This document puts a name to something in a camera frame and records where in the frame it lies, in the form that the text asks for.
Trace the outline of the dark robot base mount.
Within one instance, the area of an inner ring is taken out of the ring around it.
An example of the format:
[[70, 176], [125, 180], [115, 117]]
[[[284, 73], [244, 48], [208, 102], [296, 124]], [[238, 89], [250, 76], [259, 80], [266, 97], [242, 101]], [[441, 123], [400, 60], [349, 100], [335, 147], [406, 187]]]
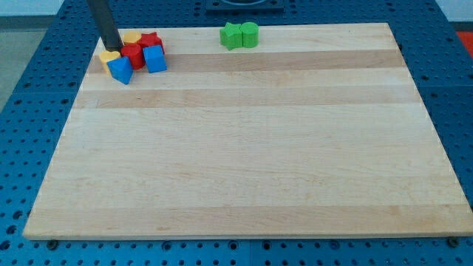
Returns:
[[284, 0], [205, 0], [207, 12], [223, 11], [280, 11], [284, 10]]

